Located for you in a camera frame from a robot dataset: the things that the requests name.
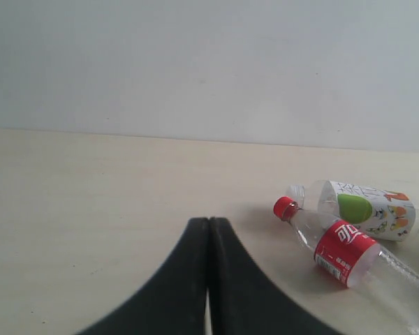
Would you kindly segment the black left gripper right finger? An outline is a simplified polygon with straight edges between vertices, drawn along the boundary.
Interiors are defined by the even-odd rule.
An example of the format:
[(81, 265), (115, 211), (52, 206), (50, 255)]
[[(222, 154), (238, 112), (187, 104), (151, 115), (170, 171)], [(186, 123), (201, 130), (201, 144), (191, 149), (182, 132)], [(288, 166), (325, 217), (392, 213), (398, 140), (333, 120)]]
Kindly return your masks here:
[(227, 218), (209, 220), (213, 334), (338, 334), (283, 293), (248, 254)]

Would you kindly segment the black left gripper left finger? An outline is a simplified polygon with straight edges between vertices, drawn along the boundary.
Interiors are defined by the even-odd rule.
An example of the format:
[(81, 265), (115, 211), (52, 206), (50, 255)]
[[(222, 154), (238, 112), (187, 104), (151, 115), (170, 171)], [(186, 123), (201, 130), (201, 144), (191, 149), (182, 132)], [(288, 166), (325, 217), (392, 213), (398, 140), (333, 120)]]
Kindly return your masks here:
[(192, 218), (165, 262), (126, 302), (81, 334), (204, 334), (209, 219)]

